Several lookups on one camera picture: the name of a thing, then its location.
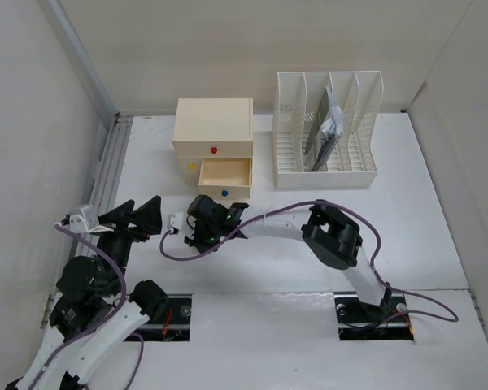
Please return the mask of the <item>grey setup guide booklet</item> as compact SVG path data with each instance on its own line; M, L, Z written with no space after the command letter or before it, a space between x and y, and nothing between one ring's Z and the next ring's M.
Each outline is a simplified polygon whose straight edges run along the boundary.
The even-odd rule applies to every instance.
M344 114L330 86L320 99L303 153L304 171L323 171L344 133Z

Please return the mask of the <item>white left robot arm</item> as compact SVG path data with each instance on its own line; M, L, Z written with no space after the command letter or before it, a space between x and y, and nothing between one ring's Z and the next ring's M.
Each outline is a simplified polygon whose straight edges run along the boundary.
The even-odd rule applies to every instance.
M27 372L9 389L85 389L113 349L164 315L167 293L151 279L127 289L133 244L162 231L161 198L142 206L128 200L99 215L78 206L55 223L58 232L93 251L68 260L57 280L60 298L49 315L41 346Z

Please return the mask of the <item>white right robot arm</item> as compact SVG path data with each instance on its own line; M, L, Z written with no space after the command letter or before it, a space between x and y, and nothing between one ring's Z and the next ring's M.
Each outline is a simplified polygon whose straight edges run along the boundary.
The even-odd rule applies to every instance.
M321 263L343 272L369 322L379 323L390 310L391 293L367 259L358 223L336 206L316 200L274 211L246 203L225 207L207 195L199 195L185 212L184 221L188 228L185 243L201 254L225 238L303 242Z

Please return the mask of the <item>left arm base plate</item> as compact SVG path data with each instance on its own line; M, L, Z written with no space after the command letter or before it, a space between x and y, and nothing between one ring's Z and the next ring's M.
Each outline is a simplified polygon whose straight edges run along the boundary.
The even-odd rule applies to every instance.
M145 341L183 342L190 340L191 295L171 295L164 314L141 328Z

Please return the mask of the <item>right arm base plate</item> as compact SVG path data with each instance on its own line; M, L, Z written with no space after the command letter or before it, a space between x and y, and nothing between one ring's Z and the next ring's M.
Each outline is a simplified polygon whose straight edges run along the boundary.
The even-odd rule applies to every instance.
M335 294L334 303L340 341L414 341L407 314L383 323L383 320L407 309L407 302L401 294L392 296L381 308L363 304L355 293Z

